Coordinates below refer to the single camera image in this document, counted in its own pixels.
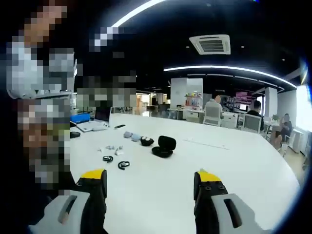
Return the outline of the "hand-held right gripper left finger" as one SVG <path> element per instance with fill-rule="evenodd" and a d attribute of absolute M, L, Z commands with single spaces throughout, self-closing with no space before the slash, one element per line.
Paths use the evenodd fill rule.
<path fill-rule="evenodd" d="M 44 216 L 29 225 L 32 234 L 104 234 L 107 171 L 85 172 L 73 190 L 59 195 L 45 208 Z"/>

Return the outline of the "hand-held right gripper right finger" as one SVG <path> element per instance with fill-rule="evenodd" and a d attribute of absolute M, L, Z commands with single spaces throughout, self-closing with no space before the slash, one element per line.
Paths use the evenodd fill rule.
<path fill-rule="evenodd" d="M 221 179 L 205 170 L 194 175 L 194 215 L 197 234 L 270 234 L 255 220 L 255 213 L 236 194 L 228 193 Z"/>

